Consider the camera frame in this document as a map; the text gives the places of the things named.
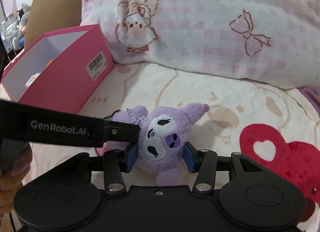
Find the brown cushion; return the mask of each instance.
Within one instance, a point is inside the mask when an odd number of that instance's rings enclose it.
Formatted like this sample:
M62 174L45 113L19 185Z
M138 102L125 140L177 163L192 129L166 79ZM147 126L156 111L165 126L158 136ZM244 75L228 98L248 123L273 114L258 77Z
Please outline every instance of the brown cushion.
M80 23L81 0L33 0L24 47L46 32L79 26Z

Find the pink box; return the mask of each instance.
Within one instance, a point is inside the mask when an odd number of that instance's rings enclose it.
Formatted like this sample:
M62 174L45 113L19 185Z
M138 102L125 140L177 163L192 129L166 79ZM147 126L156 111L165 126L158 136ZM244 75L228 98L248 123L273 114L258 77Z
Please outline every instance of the pink box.
M71 27L39 37L5 68L2 83L12 101L76 114L113 65L98 25Z

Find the barcode label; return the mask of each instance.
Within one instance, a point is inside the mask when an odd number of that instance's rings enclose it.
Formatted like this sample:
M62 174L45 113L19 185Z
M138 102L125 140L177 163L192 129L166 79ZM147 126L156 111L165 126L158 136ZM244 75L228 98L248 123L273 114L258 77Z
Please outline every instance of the barcode label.
M100 52L87 66L86 70L91 79L96 80L99 75L108 67L108 63L104 54Z

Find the gray plush toy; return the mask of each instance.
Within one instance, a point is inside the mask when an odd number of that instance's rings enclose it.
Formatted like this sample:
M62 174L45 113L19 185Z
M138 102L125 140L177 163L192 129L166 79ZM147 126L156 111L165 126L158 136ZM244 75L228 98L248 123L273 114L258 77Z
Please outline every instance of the gray plush toy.
M23 3L21 6L22 6L22 10L23 10L24 13L20 18L18 36L16 36L12 40L13 49L15 49L16 51L18 51L18 50L23 48L23 42L21 42L20 40L25 35L27 22L28 22L28 18L29 18L29 13L30 13L30 6L29 5Z

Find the finger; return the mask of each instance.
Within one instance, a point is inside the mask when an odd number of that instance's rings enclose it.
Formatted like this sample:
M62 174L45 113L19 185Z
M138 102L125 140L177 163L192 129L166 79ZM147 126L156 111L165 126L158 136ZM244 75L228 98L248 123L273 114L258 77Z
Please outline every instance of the finger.
M20 183L16 188L13 190L4 190L0 191L0 207L1 206L6 206L9 203L12 203L13 198L17 191L23 187L23 184Z
M0 177L0 190L12 190L16 188L30 171L30 165L19 175L11 176L10 172L3 172Z
M13 202L6 206L0 207L0 213L10 213L13 210Z
M11 175L16 176L21 174L26 167L32 162L32 150L30 144L25 150L19 155L18 159L14 162L13 168L11 170Z

